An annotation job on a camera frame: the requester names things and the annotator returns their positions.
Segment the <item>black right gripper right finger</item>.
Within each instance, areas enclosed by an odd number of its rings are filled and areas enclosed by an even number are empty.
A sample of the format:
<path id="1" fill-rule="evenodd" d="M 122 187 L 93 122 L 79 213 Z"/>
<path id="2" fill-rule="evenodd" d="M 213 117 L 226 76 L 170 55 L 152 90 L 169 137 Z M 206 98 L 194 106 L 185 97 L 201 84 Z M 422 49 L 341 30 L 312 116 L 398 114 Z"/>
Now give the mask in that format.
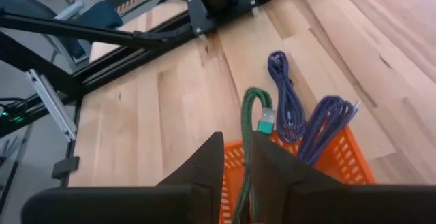
<path id="1" fill-rule="evenodd" d="M 344 184 L 256 131 L 251 178 L 262 223 L 435 224 L 435 186 Z"/>

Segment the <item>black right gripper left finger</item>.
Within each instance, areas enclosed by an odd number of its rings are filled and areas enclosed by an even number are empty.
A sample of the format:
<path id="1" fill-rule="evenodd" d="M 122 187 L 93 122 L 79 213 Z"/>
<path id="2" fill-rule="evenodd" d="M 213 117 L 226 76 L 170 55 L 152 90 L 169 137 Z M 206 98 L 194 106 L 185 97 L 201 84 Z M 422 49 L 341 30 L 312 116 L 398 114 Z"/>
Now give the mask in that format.
<path id="1" fill-rule="evenodd" d="M 214 132 L 155 186 L 57 187 L 26 201 L 22 223 L 218 223 L 224 141 Z"/>

